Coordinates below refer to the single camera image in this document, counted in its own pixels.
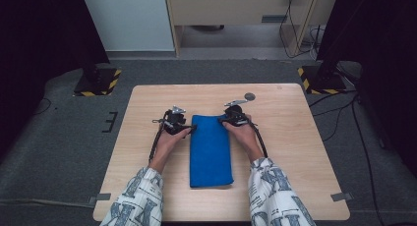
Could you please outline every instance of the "black cable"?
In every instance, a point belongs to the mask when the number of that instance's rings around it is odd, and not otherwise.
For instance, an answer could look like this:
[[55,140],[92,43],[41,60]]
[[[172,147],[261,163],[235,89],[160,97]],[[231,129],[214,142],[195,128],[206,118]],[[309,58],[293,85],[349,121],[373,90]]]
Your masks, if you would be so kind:
[[258,137],[258,141],[260,142],[262,152],[264,153],[264,157],[268,158],[267,148],[265,147],[265,144],[264,144],[264,141],[261,137],[261,133],[260,133],[259,129],[257,127],[255,127],[255,124],[252,123],[252,121],[249,120],[246,116],[245,116],[245,118],[247,119],[247,121],[248,121],[249,125],[252,127],[252,129],[254,129],[255,134]]
[[319,33],[320,33],[320,25],[317,28],[316,39],[314,40],[314,44],[313,44],[313,49],[316,51],[316,54],[319,54],[319,51],[317,50],[317,47],[318,47],[317,42],[319,41]]
[[311,47],[312,43],[315,44],[317,47],[319,47],[321,45],[321,43],[319,43],[319,34],[317,33],[316,37],[313,37],[312,32],[314,30],[317,30],[318,28],[311,28],[310,29],[310,37],[313,39],[313,42],[311,39],[309,39],[308,41],[303,39],[301,41],[301,45],[309,45]]
[[47,111],[48,109],[49,109],[49,107],[51,106],[51,104],[52,104],[52,101],[51,100],[49,100],[48,98],[42,98],[42,100],[46,100],[47,102],[48,102],[48,106],[45,108],[45,109],[43,109],[42,111],[39,111],[39,112],[37,112],[37,113],[34,113],[33,115],[40,115],[40,114],[42,114],[43,112],[45,112],[45,111]]
[[363,138],[363,135],[362,135],[362,131],[361,131],[361,128],[359,127],[358,119],[356,117],[355,102],[352,102],[352,113],[353,113],[353,118],[355,120],[356,128],[358,129],[359,136],[361,138],[362,146],[364,148],[364,152],[365,152],[365,156],[366,156],[366,160],[367,160],[367,164],[368,164],[368,171],[369,171],[369,177],[370,177],[370,181],[371,181],[372,199],[374,201],[374,207],[375,207],[375,210],[377,212],[378,219],[380,220],[380,224],[382,226],[385,226],[384,221],[383,221],[383,219],[381,217],[381,214],[380,214],[380,209],[378,208],[377,196],[376,196],[376,193],[375,193],[374,175],[372,173],[371,161],[370,161],[370,158],[369,158],[368,148],[365,145],[365,141],[364,141],[364,138]]
[[323,139],[322,141],[328,141],[329,139],[331,139],[331,138],[334,136],[334,134],[335,134],[335,133],[336,133],[336,131],[337,131],[338,121],[339,121],[339,118],[340,118],[340,113],[341,113],[341,111],[342,111],[344,108],[348,107],[350,104],[352,104],[352,103],[355,101],[355,99],[356,99],[356,97],[357,97],[357,96],[358,96],[358,94],[356,94],[356,95],[353,97],[353,99],[352,99],[349,103],[347,103],[346,105],[343,105],[343,106],[341,106],[341,107],[334,108],[334,109],[331,109],[331,110],[328,110],[328,111],[325,111],[325,112],[322,112],[322,113],[319,113],[319,114],[315,114],[315,115],[313,115],[313,116],[320,116],[320,115],[327,114],[328,112],[332,112],[332,111],[336,111],[336,110],[338,110],[338,111],[339,111],[339,112],[338,112],[338,114],[337,114],[337,118],[336,118],[336,125],[335,125],[335,127],[334,127],[333,133],[332,133],[329,137],[327,137],[327,138]]
[[[310,29],[310,36],[316,41],[316,44],[317,45],[320,45],[320,43],[318,43],[318,41],[319,41],[319,33],[320,33],[320,31],[324,31],[324,29],[323,28],[320,28],[320,27],[321,26],[319,25],[318,28],[312,28],[312,29]],[[317,31],[316,32],[316,38],[314,38],[313,35],[312,35],[312,33],[313,33],[314,30]]]
[[313,102],[312,104],[309,105],[309,107],[312,107],[312,106],[316,105],[317,103],[319,103],[319,102],[321,102],[321,101],[323,101],[323,100],[325,100],[329,97],[332,97],[334,95],[345,94],[345,93],[354,92],[354,91],[356,91],[356,90],[347,90],[347,91],[342,91],[342,92],[338,92],[338,93],[329,94],[329,95],[327,95],[325,97],[322,97],[319,100]]
[[340,113],[341,113],[341,111],[342,111],[343,109],[344,109],[344,108],[339,109],[339,112],[338,112],[338,114],[337,114],[337,119],[336,119],[336,126],[334,127],[333,133],[332,133],[329,137],[327,137],[326,139],[323,139],[322,141],[328,141],[328,140],[330,140],[331,138],[333,138],[334,134],[336,134],[336,131],[337,131],[337,126],[338,126],[338,119],[339,119],[339,117],[340,117]]
[[310,50],[303,51],[303,50],[301,50],[301,48],[298,46],[297,32],[296,32],[296,30],[295,30],[295,26],[294,26],[294,24],[293,24],[293,22],[292,22],[292,18],[291,18],[291,4],[292,4],[292,0],[288,0],[288,8],[287,8],[287,10],[286,10],[286,12],[285,12],[285,17],[284,17],[284,19],[289,18],[290,23],[291,23],[291,25],[292,25],[292,29],[293,29],[293,31],[294,31],[295,40],[296,40],[296,43],[297,43],[297,48],[298,48],[298,50],[300,50],[300,52],[301,52],[301,53],[298,53],[298,54],[297,54],[297,55],[295,55],[295,56],[290,56],[290,55],[288,54],[288,52],[287,52],[287,50],[286,50],[286,48],[285,48],[285,42],[284,42],[284,40],[283,40],[283,38],[282,38],[282,25],[283,25],[283,22],[284,22],[284,21],[282,21],[282,22],[281,22],[281,24],[279,25],[279,38],[281,39],[281,42],[282,42],[282,45],[283,45],[283,47],[284,47],[284,51],[285,51],[285,54],[287,55],[287,57],[288,57],[288,58],[296,58],[296,57],[298,57],[298,56],[300,56],[300,55],[302,55],[302,54],[305,54],[305,53],[310,52]]
[[165,112],[165,114],[163,115],[163,118],[158,120],[159,124],[159,129],[156,133],[155,139],[153,140],[153,145],[152,145],[152,149],[150,150],[150,155],[149,155],[149,163],[152,161],[153,156],[156,152],[156,146],[157,146],[157,142],[159,141],[160,135],[162,134],[162,131],[165,129],[165,124],[164,122],[166,121],[166,116],[168,115],[168,112]]

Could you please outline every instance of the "hand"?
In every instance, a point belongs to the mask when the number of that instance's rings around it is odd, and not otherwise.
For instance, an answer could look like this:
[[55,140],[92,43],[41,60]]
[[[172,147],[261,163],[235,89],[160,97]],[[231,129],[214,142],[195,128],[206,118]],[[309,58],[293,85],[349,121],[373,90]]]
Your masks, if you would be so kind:
[[166,161],[174,149],[175,144],[185,138],[190,132],[191,128],[185,129],[176,135],[170,135],[166,131],[162,131],[156,145],[155,154],[148,167],[162,174]]
[[[246,114],[246,116],[252,121],[252,117],[250,115]],[[264,154],[258,146],[255,131],[249,124],[239,127],[235,127],[227,122],[223,122],[222,124],[224,128],[232,133],[236,140],[243,146],[251,163],[261,157],[264,157]]]

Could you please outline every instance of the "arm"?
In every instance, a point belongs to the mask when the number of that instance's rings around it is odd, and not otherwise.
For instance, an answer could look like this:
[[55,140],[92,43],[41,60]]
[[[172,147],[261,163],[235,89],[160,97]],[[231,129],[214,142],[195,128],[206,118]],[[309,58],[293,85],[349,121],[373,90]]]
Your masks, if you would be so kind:
[[316,225],[285,173],[270,158],[264,158],[255,131],[249,125],[234,127],[223,122],[223,126],[235,136],[251,162],[248,189],[252,225]]
[[113,202],[100,225],[160,225],[163,208],[161,173],[175,144],[190,133],[190,129],[171,136],[162,132],[154,157],[148,167],[132,178],[123,193]]

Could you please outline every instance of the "light wooden tabletop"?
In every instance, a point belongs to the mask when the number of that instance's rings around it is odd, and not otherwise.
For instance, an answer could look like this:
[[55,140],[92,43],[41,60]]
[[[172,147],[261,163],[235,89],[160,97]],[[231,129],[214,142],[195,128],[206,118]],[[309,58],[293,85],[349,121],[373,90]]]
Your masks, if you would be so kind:
[[[158,124],[167,109],[177,105],[193,115],[221,115],[224,103],[256,96],[240,106],[258,125],[268,155],[288,175],[289,182],[315,220],[345,220],[344,200],[304,92],[297,84],[138,85],[128,108],[105,175],[93,218],[101,221],[111,203],[141,167],[148,165]],[[190,189],[190,138],[181,140],[165,166],[163,221],[250,221],[248,179],[250,163],[230,137],[234,183],[226,189]]]

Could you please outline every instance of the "patterned sleeve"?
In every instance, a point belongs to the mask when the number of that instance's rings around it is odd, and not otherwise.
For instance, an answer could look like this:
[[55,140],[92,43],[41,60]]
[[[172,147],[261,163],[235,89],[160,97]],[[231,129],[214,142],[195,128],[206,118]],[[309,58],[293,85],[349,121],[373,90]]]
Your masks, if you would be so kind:
[[251,165],[249,200],[252,225],[316,225],[285,173],[269,158]]
[[163,181],[151,168],[142,168],[113,202],[101,226],[160,225]]

